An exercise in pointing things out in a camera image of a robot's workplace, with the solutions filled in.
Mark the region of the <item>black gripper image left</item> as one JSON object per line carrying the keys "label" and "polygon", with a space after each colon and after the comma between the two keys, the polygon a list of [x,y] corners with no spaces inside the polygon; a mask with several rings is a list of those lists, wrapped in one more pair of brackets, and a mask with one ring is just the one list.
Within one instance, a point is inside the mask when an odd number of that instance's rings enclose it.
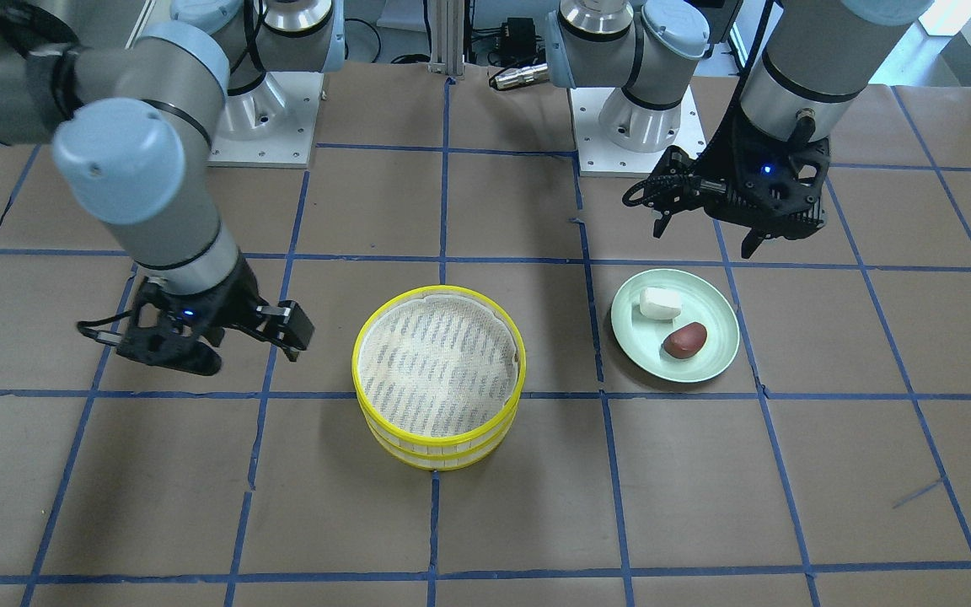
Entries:
{"label": "black gripper image left", "polygon": [[297,301],[267,304],[253,269],[239,256],[226,279],[201,293],[177,295],[142,282],[115,353],[152,368],[212,376],[221,369],[217,349],[227,330],[269,342],[296,362],[314,324]]}

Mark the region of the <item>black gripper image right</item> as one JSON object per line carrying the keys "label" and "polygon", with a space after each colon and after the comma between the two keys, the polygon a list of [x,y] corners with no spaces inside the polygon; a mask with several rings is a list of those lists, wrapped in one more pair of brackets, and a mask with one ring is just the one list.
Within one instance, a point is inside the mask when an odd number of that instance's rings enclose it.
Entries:
{"label": "black gripper image right", "polygon": [[767,239],[812,237],[826,224],[821,197],[831,165],[831,142],[813,138],[816,125],[812,109],[799,110],[778,141],[732,109],[698,158],[667,148],[645,180],[652,237],[663,237],[672,216],[696,210],[748,228],[743,259]]}

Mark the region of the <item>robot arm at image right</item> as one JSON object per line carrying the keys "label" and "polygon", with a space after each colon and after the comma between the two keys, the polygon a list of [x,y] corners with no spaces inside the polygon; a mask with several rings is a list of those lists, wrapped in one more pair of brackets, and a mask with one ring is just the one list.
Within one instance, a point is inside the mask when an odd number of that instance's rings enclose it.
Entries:
{"label": "robot arm at image right", "polygon": [[685,1],[561,1],[548,15],[546,62],[564,89],[609,88],[602,126],[618,146],[659,153],[624,195],[648,207],[662,237],[673,216],[702,210],[748,228],[741,257],[767,239],[805,239],[826,224],[821,203],[831,132],[929,1],[766,3],[748,64],[701,153],[638,143],[636,124],[678,111],[710,26]]}

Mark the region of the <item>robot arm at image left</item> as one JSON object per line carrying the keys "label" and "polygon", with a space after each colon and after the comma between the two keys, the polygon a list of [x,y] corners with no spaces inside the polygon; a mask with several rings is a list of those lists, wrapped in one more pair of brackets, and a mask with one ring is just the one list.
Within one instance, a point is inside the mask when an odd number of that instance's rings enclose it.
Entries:
{"label": "robot arm at image left", "polygon": [[212,376],[226,330],[290,361],[314,327],[296,301],[269,303],[206,188],[224,109],[270,73],[327,73],[346,60],[340,1],[174,1],[128,47],[84,32],[96,1],[0,1],[0,145],[49,143],[78,204],[143,278],[119,319],[77,331],[120,357]]}

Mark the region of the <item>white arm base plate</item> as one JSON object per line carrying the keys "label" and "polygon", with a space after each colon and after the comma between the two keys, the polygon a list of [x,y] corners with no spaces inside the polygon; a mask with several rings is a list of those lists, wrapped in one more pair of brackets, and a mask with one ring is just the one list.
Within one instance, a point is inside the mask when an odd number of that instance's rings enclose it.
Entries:
{"label": "white arm base plate", "polygon": [[307,169],[325,83],[323,73],[267,73],[250,91],[228,97],[208,164]]}
{"label": "white arm base plate", "polygon": [[669,147],[693,160],[705,149],[691,89],[678,106],[664,110],[637,106],[618,88],[571,89],[569,97],[582,176],[645,177]]}

